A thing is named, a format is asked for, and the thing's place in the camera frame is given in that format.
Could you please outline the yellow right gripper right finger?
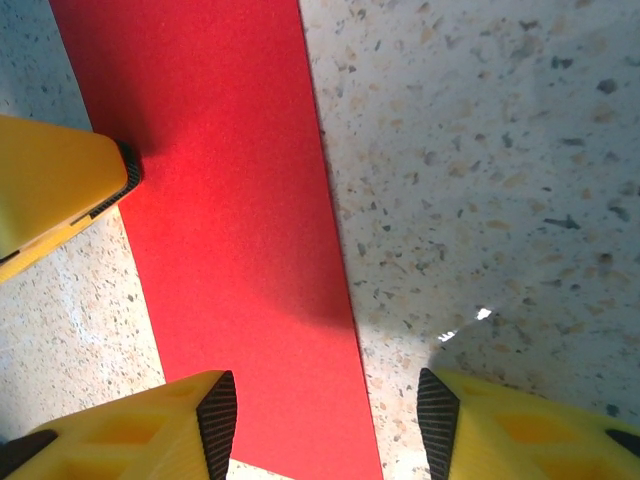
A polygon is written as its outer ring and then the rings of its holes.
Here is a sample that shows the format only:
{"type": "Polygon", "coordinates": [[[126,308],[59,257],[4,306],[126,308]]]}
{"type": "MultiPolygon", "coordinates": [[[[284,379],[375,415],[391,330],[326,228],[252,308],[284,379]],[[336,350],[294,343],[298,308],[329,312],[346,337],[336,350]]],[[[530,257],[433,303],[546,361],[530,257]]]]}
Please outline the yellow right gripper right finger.
{"type": "Polygon", "coordinates": [[[433,479],[636,479],[639,430],[448,370],[420,372],[417,422],[433,479]]]}

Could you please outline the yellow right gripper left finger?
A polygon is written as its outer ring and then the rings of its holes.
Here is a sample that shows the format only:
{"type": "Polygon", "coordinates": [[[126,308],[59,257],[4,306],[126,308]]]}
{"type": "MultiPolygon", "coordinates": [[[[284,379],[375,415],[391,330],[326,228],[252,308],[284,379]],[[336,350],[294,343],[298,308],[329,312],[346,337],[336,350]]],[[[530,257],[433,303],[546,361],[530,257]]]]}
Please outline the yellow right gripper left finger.
{"type": "Polygon", "coordinates": [[[4,479],[223,479],[231,371],[207,371],[38,426],[1,448],[4,479]]]}

